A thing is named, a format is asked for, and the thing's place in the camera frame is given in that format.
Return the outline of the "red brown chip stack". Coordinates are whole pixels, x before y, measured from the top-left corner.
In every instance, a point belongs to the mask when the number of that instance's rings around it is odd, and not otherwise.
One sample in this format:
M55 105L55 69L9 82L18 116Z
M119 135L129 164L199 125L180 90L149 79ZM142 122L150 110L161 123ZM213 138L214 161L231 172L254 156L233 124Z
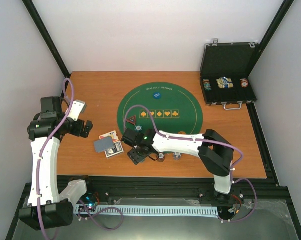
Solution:
M157 159L157 161L158 161L159 163L163 163L163 162L165 161L165 154L162 153L162 152L160 152L160 153L158 154L158 159Z

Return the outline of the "green blue poker chip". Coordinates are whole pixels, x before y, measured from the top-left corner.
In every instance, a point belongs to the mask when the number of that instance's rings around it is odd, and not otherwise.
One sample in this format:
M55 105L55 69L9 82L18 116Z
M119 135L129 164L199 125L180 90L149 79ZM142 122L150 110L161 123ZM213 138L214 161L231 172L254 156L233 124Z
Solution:
M141 132L141 131L143 130L143 127L142 127L141 125L138 124L138 125L135 126L134 129L135 129L135 131L137 131L137 132Z

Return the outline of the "triangular red dealer button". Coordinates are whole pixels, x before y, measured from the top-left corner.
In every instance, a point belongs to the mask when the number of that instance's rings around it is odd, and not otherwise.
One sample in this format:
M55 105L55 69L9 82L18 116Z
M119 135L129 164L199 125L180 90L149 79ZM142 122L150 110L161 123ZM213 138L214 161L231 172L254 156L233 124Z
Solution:
M127 123L130 123L130 124L132 124L132 125L136 125L137 124L137 116L136 115L133 115L133 116L131 116L131 117L128 117L127 119L126 119L126 122Z

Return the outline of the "blue round blind button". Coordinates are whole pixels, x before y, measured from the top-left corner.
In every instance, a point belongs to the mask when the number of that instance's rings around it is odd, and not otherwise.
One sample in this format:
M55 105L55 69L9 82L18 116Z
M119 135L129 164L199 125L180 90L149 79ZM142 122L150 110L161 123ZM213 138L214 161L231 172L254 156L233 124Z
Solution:
M162 93L161 92L154 92L153 93L153 98L156 100L159 100L162 98Z

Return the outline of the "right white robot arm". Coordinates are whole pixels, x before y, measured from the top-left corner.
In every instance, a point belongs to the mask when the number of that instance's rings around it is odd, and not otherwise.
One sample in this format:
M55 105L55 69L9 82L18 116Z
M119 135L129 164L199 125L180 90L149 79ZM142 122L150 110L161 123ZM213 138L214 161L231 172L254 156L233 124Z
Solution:
M207 171L214 177L214 190L218 194L229 195L233 181L234 151L244 153L231 145L219 133L208 129L204 134L176 134L162 130L149 129L145 133L134 129L126 129L121 141L132 147L128 157L135 165L147 157L160 153L180 153L199 158Z

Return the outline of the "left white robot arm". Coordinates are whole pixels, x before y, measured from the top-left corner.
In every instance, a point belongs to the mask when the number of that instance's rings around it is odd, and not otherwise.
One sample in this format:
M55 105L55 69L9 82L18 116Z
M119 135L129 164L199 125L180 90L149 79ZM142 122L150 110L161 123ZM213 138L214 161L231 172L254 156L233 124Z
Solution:
M36 231L69 226L74 207L80 199L90 201L95 195L89 177L73 177L59 192L57 162L60 144L65 135L87 138L93 128L91 121L80 120L87 105L72 101L63 111L61 97L41 99L41 112L27 128L33 169L31 191L27 206L19 210L19 219Z

